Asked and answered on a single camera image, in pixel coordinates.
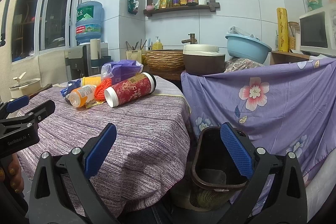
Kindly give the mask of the left hand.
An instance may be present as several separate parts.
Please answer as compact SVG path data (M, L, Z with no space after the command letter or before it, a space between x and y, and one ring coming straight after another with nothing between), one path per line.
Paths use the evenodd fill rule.
M22 169L16 153L12 154L12 161L8 166L8 174L10 185L16 193L21 193L24 190L24 180L22 177Z

